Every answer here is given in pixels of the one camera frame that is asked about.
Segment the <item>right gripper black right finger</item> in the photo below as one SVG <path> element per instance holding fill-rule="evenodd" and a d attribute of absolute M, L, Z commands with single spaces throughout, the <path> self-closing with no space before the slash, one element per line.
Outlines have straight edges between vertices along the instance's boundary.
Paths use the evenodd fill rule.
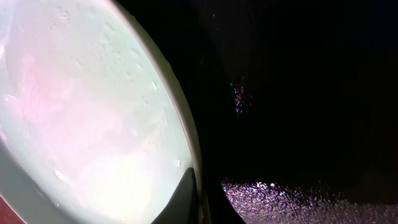
<path fill-rule="evenodd" d="M 212 224 L 245 224 L 229 202 L 220 182 L 210 182 L 207 194 Z"/>

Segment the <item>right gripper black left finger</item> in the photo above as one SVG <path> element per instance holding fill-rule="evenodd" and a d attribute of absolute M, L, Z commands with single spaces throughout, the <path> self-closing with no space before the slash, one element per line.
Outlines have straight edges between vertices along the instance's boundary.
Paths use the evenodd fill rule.
<path fill-rule="evenodd" d="M 198 224 L 198 195 L 195 171 L 189 167 L 168 204 L 152 224 Z"/>

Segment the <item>pale green plate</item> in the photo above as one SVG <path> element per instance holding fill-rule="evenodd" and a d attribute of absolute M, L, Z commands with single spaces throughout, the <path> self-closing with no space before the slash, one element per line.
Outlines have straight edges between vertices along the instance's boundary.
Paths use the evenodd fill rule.
<path fill-rule="evenodd" d="M 116 1 L 1 2 L 1 198 L 24 223 L 152 223 L 198 136 L 170 64 Z"/>

